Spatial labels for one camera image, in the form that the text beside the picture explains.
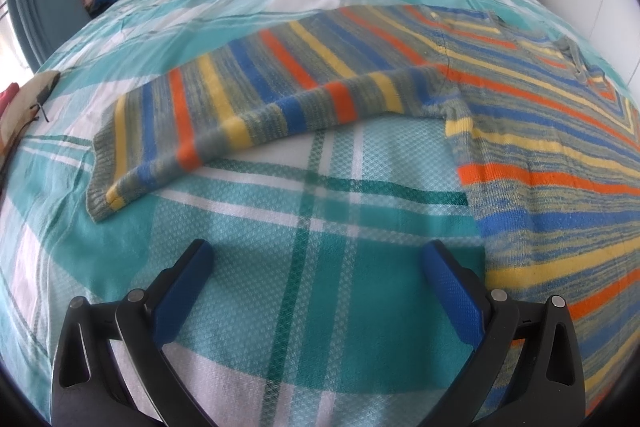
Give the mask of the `teal plaid bedspread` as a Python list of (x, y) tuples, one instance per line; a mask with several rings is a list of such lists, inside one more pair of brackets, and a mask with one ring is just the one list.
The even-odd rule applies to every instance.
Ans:
[(492, 291), (484, 239), (439, 118), (384, 114), (219, 156), (91, 218), (93, 141), (124, 94), (224, 44), (352, 6), (497, 15), (577, 44), (618, 93), (612, 66), (537, 0), (119, 0), (36, 75), (61, 73), (1, 184), (3, 425), (54, 426), (53, 367), (75, 297), (148, 288), (204, 239), (213, 271), (162, 352), (213, 426), (419, 426), (472, 348), (421, 267), (442, 242)]

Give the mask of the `beige red cloth bag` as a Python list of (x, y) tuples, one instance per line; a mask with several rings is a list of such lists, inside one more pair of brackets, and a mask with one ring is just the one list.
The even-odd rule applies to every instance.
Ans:
[(47, 70), (28, 80), (24, 86), (16, 83), (1, 95), (1, 184), (6, 182), (10, 162), (26, 128), (40, 117), (48, 119), (43, 104), (58, 84), (61, 73)]

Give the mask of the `striped knit sweater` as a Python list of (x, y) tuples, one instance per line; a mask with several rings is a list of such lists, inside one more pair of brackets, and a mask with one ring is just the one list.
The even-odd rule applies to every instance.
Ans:
[(426, 5), (234, 39), (116, 101), (88, 213), (102, 221), (236, 150), (384, 114), (444, 122), (488, 281), (564, 291), (596, 407), (639, 341), (639, 115), (570, 39)]

